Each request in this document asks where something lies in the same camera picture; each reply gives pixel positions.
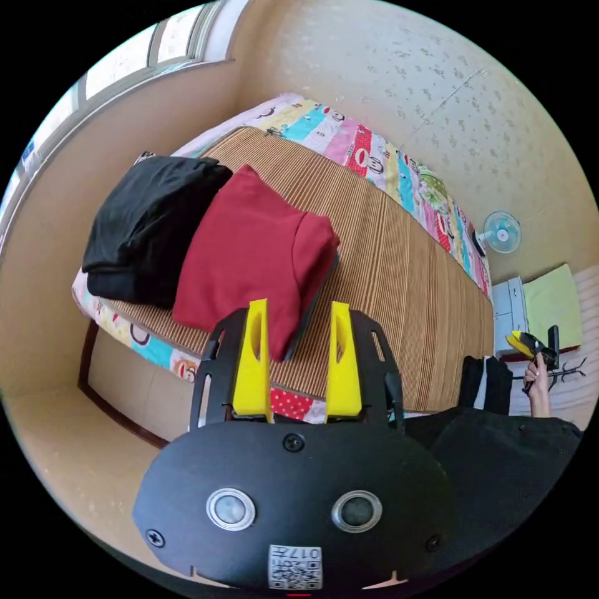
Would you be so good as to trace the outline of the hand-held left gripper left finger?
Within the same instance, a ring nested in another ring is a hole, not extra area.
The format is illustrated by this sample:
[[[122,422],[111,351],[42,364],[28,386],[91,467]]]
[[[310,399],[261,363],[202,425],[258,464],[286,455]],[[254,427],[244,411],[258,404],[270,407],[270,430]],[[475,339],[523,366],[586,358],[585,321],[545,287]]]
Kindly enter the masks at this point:
[[[252,301],[246,313],[232,406],[238,417],[274,421],[270,400],[267,299]]]

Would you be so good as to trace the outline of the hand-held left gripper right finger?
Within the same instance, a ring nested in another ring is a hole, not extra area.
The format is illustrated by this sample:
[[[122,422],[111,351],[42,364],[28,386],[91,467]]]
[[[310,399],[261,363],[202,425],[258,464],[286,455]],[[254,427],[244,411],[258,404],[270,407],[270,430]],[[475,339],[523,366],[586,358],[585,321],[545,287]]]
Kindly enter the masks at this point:
[[[349,305],[333,301],[329,330],[327,417],[358,417],[362,409],[356,342]]]

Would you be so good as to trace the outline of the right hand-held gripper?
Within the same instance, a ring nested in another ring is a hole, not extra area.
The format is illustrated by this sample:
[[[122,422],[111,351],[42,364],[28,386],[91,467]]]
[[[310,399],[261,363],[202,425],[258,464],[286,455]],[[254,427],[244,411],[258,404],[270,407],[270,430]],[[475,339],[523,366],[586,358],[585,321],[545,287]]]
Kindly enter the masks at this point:
[[[558,368],[558,349],[556,345],[547,346],[534,335],[526,331],[513,330],[505,336],[508,345],[525,357],[534,360],[540,353],[548,371]]]

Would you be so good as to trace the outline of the person's right hand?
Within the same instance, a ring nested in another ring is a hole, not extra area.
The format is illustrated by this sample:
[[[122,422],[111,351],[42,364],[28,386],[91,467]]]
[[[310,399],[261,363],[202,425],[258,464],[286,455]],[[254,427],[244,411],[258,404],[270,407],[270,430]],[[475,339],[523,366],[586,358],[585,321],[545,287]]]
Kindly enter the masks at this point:
[[[548,399],[548,374],[542,352],[529,362],[524,374],[525,392],[531,401]]]

